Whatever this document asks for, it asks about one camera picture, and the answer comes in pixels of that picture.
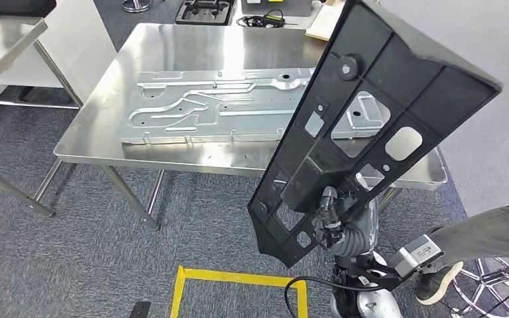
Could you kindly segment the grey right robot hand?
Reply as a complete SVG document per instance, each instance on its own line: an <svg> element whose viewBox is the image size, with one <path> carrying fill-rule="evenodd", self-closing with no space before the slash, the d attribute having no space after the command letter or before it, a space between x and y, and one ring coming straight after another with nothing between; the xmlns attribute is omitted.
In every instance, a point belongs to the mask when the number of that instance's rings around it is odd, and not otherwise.
<svg viewBox="0 0 509 318"><path fill-rule="evenodd" d="M378 240L378 203L368 202L364 207L342 221L340 212L352 197L339 199L334 187L325 187L317 208L321 226L315 230L315 237L321 247L327 248L339 257L354 257L374 249Z"/></svg>

